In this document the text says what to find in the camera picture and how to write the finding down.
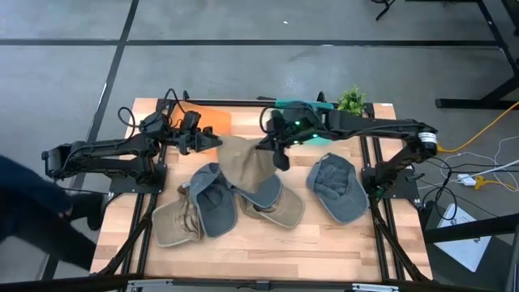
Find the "person's leg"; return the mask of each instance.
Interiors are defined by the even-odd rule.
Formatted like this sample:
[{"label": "person's leg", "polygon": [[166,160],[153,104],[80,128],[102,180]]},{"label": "person's leg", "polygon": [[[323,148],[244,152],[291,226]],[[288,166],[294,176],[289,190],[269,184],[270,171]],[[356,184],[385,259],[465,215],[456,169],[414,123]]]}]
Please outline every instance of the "person's leg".
[{"label": "person's leg", "polygon": [[96,244],[70,223],[37,202],[27,205],[15,237],[40,248],[58,260],[90,270]]},{"label": "person's leg", "polygon": [[73,221],[79,218],[86,217],[88,227],[91,230],[98,230],[102,223],[102,208],[103,199],[102,194],[77,194],[72,197],[72,214],[69,220]]}]

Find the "baseball cap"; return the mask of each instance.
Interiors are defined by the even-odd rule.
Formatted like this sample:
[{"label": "baseball cap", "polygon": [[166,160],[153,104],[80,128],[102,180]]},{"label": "baseball cap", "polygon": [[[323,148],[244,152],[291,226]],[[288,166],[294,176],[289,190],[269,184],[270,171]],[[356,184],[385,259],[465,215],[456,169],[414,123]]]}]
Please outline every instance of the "baseball cap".
[{"label": "baseball cap", "polygon": [[208,163],[190,180],[189,197],[198,209],[208,237],[218,237],[236,225],[236,206],[229,183],[217,163]]},{"label": "baseball cap", "polygon": [[256,193],[260,184],[276,172],[273,151],[258,150],[259,139],[247,140],[237,136],[220,136],[223,142],[217,148],[218,163],[225,178],[248,193]]},{"label": "baseball cap", "polygon": [[304,201],[286,187],[282,187],[279,198],[269,208],[260,208],[244,197],[240,197],[239,202],[245,215],[255,219],[265,218],[288,229],[298,225],[305,210]]},{"label": "baseball cap", "polygon": [[367,194],[357,180],[355,167],[338,155],[328,153],[317,161],[308,174],[307,186],[341,223],[355,221],[368,208]]},{"label": "baseball cap", "polygon": [[260,183],[257,191],[254,193],[244,191],[239,187],[233,187],[233,191],[261,208],[268,208],[276,203],[282,189],[283,185],[281,184],[281,180],[275,174]]},{"label": "baseball cap", "polygon": [[153,233],[159,247],[172,247],[202,237],[196,207],[179,193],[176,201],[163,204],[152,213]]}]

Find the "gray baseball cap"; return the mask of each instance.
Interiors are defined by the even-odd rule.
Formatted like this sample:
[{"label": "gray baseball cap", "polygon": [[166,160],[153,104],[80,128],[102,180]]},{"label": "gray baseball cap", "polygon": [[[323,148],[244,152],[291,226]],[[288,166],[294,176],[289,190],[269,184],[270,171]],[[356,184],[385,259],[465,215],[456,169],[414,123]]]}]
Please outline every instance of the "gray baseball cap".
[{"label": "gray baseball cap", "polygon": [[244,191],[239,187],[233,187],[233,191],[261,208],[268,208],[276,203],[282,190],[283,185],[281,184],[281,180],[275,174],[260,183],[257,191],[254,193]]},{"label": "gray baseball cap", "polygon": [[218,237],[236,225],[233,192],[217,163],[208,163],[193,174],[189,196],[208,237]]},{"label": "gray baseball cap", "polygon": [[333,153],[315,163],[308,174],[307,186],[340,223],[355,221],[368,208],[367,194],[357,180],[355,166]]}]

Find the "khaki cap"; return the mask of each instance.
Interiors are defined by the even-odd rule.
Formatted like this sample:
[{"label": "khaki cap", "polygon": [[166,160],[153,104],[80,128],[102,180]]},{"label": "khaki cap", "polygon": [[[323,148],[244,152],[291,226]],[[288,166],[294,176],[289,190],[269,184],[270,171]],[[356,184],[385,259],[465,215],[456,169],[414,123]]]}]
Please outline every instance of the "khaki cap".
[{"label": "khaki cap", "polygon": [[265,218],[288,229],[298,225],[305,211],[304,201],[286,187],[283,187],[279,199],[270,208],[259,208],[241,196],[239,202],[245,215],[255,219]]},{"label": "khaki cap", "polygon": [[274,152],[258,150],[259,139],[246,140],[237,136],[220,136],[223,142],[217,148],[218,162],[225,178],[235,187],[256,193],[259,185],[274,175]]},{"label": "khaki cap", "polygon": [[172,247],[202,237],[196,206],[185,194],[152,213],[153,233],[159,247]]}]

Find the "white paper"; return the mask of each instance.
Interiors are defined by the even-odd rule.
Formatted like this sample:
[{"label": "white paper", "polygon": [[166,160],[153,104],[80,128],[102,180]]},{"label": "white paper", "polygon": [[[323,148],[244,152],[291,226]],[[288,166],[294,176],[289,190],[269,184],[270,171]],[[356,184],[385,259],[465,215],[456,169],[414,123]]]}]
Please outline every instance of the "white paper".
[{"label": "white paper", "polygon": [[[445,211],[444,217],[450,218],[454,214],[454,204],[450,204]],[[466,222],[476,221],[471,215],[461,208],[457,208],[456,216],[452,220],[440,220],[438,228],[463,224]],[[435,245],[445,251],[449,256],[455,259],[458,263],[469,269],[471,272],[476,272],[479,266],[491,236],[474,239],[463,239],[446,243],[435,243]]]}]

